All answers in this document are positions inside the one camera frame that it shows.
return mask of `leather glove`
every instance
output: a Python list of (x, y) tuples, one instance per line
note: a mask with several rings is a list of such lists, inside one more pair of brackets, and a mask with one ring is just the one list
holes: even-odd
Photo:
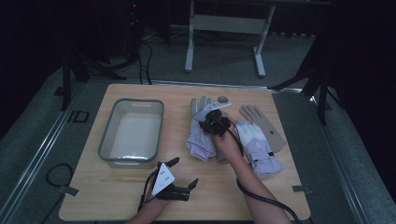
[(239, 113), (250, 122), (257, 123), (265, 134), (273, 152), (278, 152), (286, 144), (286, 140), (276, 130), (271, 121), (265, 117), (257, 106), (243, 105)]
[(274, 156), (262, 129), (256, 123), (240, 119), (236, 122), (236, 129), (256, 176), (263, 177), (283, 169), (283, 165)]

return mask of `white table frame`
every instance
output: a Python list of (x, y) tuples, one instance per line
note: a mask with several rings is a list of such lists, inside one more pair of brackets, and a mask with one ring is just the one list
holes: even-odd
[(276, 7), (270, 7), (266, 19), (234, 18), (223, 16), (200, 15), (194, 13), (194, 1), (190, 4), (190, 25), (189, 25), (189, 45), (187, 48), (187, 58), (185, 71), (192, 71), (192, 61), (194, 54), (194, 30), (233, 32), (243, 34), (261, 35), (260, 43), (253, 48), (256, 67), (259, 77), (265, 77), (264, 65), (262, 62), (262, 47), (265, 37), (267, 37), (271, 20)]

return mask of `glove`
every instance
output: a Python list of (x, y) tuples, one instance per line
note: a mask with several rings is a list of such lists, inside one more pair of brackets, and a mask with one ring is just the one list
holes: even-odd
[(274, 156), (264, 133), (256, 123), (240, 119), (236, 122), (236, 129), (256, 176), (263, 177), (283, 169), (283, 165)]
[(195, 98), (191, 100), (191, 130), (186, 144), (190, 149), (190, 154), (202, 161), (207, 161), (209, 157), (216, 156), (211, 136), (204, 133), (204, 130), (199, 126), (199, 121), (205, 121), (205, 116), (210, 112), (209, 107), (211, 105), (212, 100), (205, 96), (201, 98), (199, 104)]
[(262, 132), (268, 139), (270, 147), (273, 152), (278, 152), (285, 146), (286, 141), (276, 130), (274, 125), (268, 120), (267, 117), (260, 111), (257, 106), (243, 105), (239, 109), (239, 113), (245, 117), (250, 122), (255, 122), (262, 129)]

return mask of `forearm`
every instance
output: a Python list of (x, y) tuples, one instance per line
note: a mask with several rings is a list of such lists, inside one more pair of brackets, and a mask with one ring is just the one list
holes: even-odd
[(163, 206), (157, 204), (155, 201), (146, 203), (134, 217), (126, 222), (126, 224), (149, 224), (153, 222), (162, 211)]
[[(276, 197), (254, 174), (243, 157), (232, 159), (230, 164), (235, 171), (236, 178), (244, 189), (262, 197), (276, 200)], [(290, 223), (286, 212), (282, 208), (258, 201), (247, 195), (244, 196), (255, 223)]]

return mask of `white glove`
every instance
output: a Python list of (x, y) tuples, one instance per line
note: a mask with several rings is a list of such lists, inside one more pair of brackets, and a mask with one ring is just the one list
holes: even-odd
[(274, 156), (262, 129), (256, 123), (240, 119), (235, 125), (256, 176), (270, 175), (283, 169), (282, 164)]
[(207, 161), (209, 157), (216, 156), (211, 136), (204, 133), (199, 125), (199, 121), (205, 121), (206, 114), (211, 111), (210, 106), (212, 106), (212, 100), (205, 96), (201, 98), (199, 104), (195, 98), (191, 100), (191, 129), (186, 144), (190, 149), (190, 154), (202, 161)]

